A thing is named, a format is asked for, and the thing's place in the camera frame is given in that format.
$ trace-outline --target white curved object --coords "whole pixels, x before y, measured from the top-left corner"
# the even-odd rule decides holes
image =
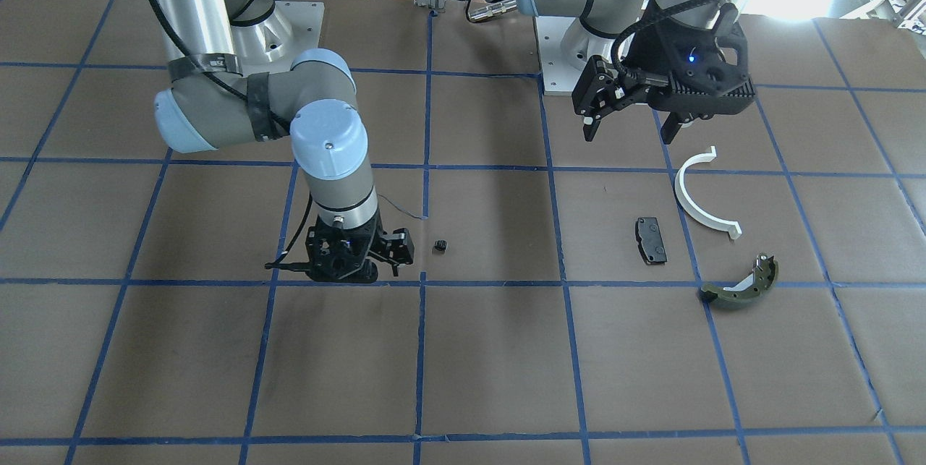
[[[714,230],[726,231],[731,239],[738,239],[740,235],[743,235],[743,229],[740,228],[739,222],[721,220],[721,218],[708,214],[708,212],[704,211],[704,208],[698,207],[697,203],[692,200],[692,196],[688,195],[688,190],[685,188],[685,171],[687,171],[689,166],[697,163],[709,163],[714,161],[714,158],[717,158],[717,148],[711,145],[710,151],[704,154],[693,155],[691,158],[688,158],[688,161],[685,161],[684,164],[681,165],[679,172],[675,175],[675,198],[678,199],[679,204],[685,209],[685,212],[688,212],[688,215],[692,217],[692,220]]]

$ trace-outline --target white mounting plate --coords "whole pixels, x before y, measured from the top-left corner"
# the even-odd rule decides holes
[[[249,63],[245,57],[239,57],[244,76],[264,72],[288,72],[295,57],[307,49],[318,47],[325,4],[320,1],[278,1],[277,4],[278,11],[281,11],[292,24],[294,40],[286,45],[284,55],[272,62]]]
[[[570,66],[559,49],[563,35],[575,17],[536,17],[537,49],[540,51],[540,69],[543,72],[545,95],[571,95],[579,82],[581,70]]]

